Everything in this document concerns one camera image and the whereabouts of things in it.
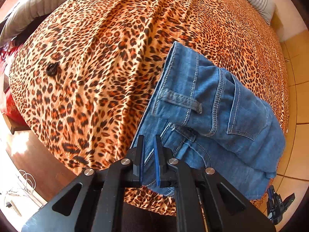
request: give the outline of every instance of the triangular cutout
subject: triangular cutout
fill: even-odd
[[[227,211],[234,215],[246,209],[245,204],[242,203],[223,183],[217,184],[222,200],[225,204]]]
[[[53,206],[52,210],[69,216],[77,199],[77,196],[81,190],[82,184],[77,183],[73,186],[64,196],[60,198]]]

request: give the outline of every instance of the bed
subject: bed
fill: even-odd
[[[285,62],[274,31],[246,0],[68,0],[25,42],[13,99],[42,143],[74,173],[123,158],[174,41],[224,67],[288,121]],[[262,200],[253,201],[257,207]],[[125,201],[175,214],[147,187]]]

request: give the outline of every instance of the jeans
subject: jeans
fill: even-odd
[[[134,137],[145,135],[143,185],[165,196],[155,181],[153,140],[190,167],[213,167],[246,198],[259,199],[276,176],[285,138],[271,106],[229,71],[174,42]]]

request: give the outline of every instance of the jeans front pocket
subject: jeans front pocket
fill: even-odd
[[[254,141],[267,125],[267,109],[263,100],[244,87],[234,75],[233,79],[235,94],[227,134],[242,135]]]

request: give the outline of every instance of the black object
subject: black object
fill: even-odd
[[[50,77],[55,76],[57,74],[58,66],[59,66],[59,62],[49,63],[49,65],[46,68],[47,75],[49,75]]]
[[[120,232],[124,189],[141,187],[144,142],[140,135],[127,157],[108,169],[84,170],[35,213],[22,232]],[[154,142],[157,182],[161,187],[175,188],[178,232],[205,231],[202,209],[209,232],[276,231],[271,221],[214,169],[190,168],[173,158],[159,135]]]
[[[282,220],[283,213],[295,200],[295,194],[292,193],[282,201],[280,194],[275,192],[273,185],[267,189],[267,215],[274,225],[277,225]]]

